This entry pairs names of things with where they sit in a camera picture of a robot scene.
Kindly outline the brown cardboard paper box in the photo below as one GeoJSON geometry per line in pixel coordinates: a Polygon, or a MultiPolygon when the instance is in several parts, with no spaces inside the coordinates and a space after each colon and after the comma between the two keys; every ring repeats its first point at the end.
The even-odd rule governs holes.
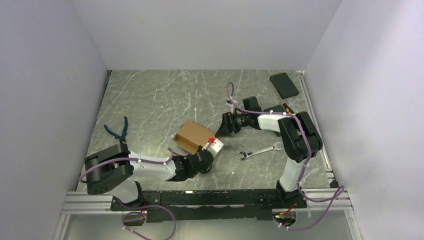
{"type": "Polygon", "coordinates": [[[214,132],[191,120],[186,120],[173,140],[185,151],[194,155],[199,150],[199,146],[203,147],[209,143],[211,137],[215,137],[214,132]]]}

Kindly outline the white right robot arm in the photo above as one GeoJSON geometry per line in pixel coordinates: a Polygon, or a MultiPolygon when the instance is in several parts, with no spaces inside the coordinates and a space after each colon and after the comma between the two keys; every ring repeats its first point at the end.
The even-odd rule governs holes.
{"type": "Polygon", "coordinates": [[[323,141],[310,115],[305,112],[265,112],[255,96],[243,99],[243,108],[222,115],[222,123],[215,136],[229,137],[244,127],[273,131],[280,134],[283,149],[288,156],[282,176],[276,184],[276,203],[289,207],[301,191],[301,182],[311,158],[323,148],[323,141]]]}

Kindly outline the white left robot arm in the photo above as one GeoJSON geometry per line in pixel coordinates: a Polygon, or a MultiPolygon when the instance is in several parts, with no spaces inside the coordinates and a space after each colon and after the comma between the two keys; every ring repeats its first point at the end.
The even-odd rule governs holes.
{"type": "Polygon", "coordinates": [[[144,203],[141,184],[133,176],[156,178],[166,182],[184,182],[197,174],[207,174],[223,143],[214,140],[200,146],[193,154],[159,158],[130,151],[126,143],[118,143],[84,160],[85,172],[79,177],[89,195],[111,194],[129,209],[137,210],[144,203]]]}

